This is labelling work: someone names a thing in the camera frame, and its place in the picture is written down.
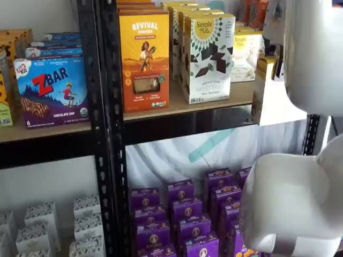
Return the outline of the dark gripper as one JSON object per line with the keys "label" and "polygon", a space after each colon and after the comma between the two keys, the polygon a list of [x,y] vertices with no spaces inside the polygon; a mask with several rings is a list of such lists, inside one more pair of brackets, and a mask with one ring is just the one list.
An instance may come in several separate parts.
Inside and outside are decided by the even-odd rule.
{"label": "dark gripper", "polygon": [[273,44],[271,40],[264,37],[264,52],[265,56],[277,56],[278,60],[276,61],[273,68],[273,80],[274,81],[283,81],[284,80],[284,55],[281,54],[281,45]]}

